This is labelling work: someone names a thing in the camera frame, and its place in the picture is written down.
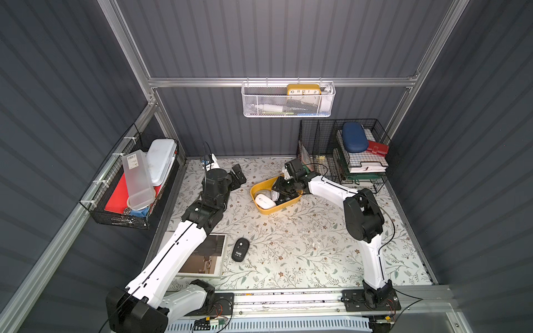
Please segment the yellow plastic storage box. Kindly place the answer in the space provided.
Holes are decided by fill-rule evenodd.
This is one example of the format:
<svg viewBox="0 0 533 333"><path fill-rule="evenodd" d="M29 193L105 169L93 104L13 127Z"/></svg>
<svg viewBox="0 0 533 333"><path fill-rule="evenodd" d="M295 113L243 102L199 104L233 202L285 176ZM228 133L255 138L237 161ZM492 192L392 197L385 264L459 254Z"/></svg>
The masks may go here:
<svg viewBox="0 0 533 333"><path fill-rule="evenodd" d="M251 197L261 214L270 215L298 203L303 195L296 183L283 175L270 178L251 187Z"/></svg>

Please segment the white mouse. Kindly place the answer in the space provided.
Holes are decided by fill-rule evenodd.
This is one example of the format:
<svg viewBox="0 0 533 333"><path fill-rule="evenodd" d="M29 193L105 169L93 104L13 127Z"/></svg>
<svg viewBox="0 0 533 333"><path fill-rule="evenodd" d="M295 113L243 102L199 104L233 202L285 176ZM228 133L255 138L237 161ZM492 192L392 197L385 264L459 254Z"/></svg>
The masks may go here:
<svg viewBox="0 0 533 333"><path fill-rule="evenodd" d="M270 210L276 207L276 203L265 194L258 194L254 201L255 204L262 210Z"/></svg>

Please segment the black mouse with label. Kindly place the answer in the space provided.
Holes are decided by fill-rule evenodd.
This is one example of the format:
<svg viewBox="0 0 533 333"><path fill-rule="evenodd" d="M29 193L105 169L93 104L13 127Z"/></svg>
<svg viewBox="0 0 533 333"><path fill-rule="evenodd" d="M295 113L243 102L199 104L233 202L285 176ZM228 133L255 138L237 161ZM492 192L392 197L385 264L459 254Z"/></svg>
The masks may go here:
<svg viewBox="0 0 533 333"><path fill-rule="evenodd" d="M231 259L235 262L243 262L250 248L250 241L244 237L239 238L231 253Z"/></svg>

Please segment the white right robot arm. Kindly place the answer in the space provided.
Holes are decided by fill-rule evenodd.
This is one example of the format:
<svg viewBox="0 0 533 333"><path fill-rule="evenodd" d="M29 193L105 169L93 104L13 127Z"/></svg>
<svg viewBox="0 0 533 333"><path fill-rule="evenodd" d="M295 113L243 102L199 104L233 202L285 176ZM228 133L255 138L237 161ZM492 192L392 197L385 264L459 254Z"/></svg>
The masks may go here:
<svg viewBox="0 0 533 333"><path fill-rule="evenodd" d="M282 194L312 194L337 205L344 212L348 234L358 241L364 266L364 299L370 308L389 298L392 282L385 275L381 256L384 216L368 189L355 190L308 170L299 159L285 163L283 175L275 182Z"/></svg>

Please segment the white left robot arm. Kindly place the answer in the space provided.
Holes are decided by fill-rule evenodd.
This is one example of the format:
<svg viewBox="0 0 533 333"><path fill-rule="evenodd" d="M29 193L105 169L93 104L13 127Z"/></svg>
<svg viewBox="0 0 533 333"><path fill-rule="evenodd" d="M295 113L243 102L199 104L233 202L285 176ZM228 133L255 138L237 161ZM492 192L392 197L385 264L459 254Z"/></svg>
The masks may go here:
<svg viewBox="0 0 533 333"><path fill-rule="evenodd" d="M113 288L105 305L112 332L164 332L192 313L215 309L215 288L193 280L171 296L166 292L193 252L207 240L228 208L230 193L247 181L240 165L222 169L214 156L204 166L202 190L185 210L177 229L145 269L123 289Z"/></svg>

